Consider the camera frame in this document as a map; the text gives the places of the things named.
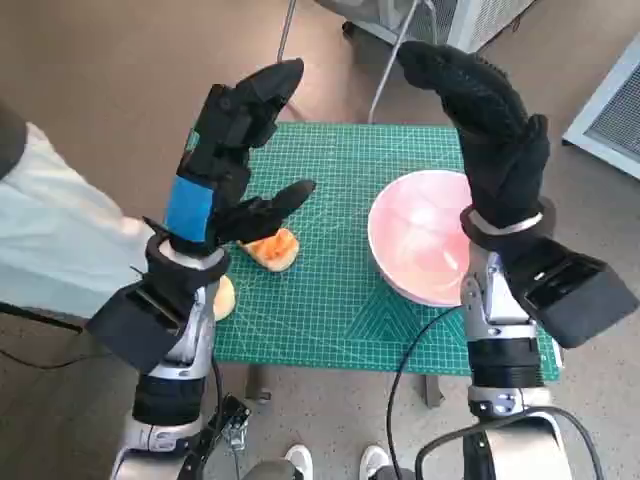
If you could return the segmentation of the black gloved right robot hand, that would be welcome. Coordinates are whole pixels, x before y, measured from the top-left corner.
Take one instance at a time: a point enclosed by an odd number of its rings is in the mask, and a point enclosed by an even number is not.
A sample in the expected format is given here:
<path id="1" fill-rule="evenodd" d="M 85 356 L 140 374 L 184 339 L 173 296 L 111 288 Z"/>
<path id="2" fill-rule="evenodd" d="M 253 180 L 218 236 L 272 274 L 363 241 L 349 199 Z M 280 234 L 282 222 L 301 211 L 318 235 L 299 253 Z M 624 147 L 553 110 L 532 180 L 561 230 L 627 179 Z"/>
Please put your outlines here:
<path id="1" fill-rule="evenodd" d="M 550 155 L 547 117 L 529 114 L 506 73 L 476 53 L 406 41 L 397 60 L 411 86 L 440 98 L 455 126 L 480 217 L 504 229 L 537 215 Z"/>

